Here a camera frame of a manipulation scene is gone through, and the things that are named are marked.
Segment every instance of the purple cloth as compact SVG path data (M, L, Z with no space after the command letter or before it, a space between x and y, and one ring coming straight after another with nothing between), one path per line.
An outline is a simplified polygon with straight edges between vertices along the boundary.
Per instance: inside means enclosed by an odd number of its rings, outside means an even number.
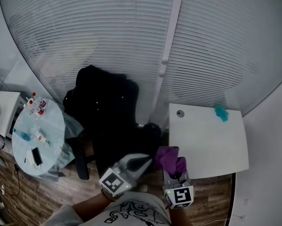
M155 155L156 169L164 168L170 175L187 171L185 157L178 157L178 146L160 146Z

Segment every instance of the person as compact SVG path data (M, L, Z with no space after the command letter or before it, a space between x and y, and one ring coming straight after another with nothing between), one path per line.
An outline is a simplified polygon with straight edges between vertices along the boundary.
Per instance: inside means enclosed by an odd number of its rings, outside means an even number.
M64 205L44 226L192 226L183 208L170 209L170 219L162 201L145 192L125 192L115 199L101 193L77 203Z

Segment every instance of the white wall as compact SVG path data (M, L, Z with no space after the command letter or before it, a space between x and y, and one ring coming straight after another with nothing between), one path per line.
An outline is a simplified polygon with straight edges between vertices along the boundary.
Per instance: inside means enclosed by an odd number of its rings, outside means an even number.
M282 226L282 84L243 120L250 169L236 174L232 214L246 218L229 226Z
M5 22L1 7L0 79L11 91L21 92L23 97L35 92L44 98L52 98L19 52Z

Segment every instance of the smartphone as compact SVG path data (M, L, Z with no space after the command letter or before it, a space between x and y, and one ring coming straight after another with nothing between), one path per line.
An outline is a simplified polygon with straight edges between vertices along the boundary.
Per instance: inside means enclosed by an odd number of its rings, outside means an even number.
M42 160L41 160L41 157L40 157L40 153L39 153L38 147L36 147L36 148L34 148L32 150L32 154L33 154L33 157L34 157L36 165L37 166L41 165L42 164Z

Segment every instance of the blue object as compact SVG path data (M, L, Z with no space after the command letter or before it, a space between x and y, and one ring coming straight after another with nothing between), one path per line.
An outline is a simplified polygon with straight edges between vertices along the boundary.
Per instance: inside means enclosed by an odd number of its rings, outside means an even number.
M29 134L23 132L22 130L16 130L15 128L13 128L13 132L15 132L16 134L18 134L18 136L22 139L24 139L25 141L31 141L31 137Z
M214 111L218 117L222 119L223 122L226 122L229 119L229 113L226 112L226 109L222 105L216 105Z

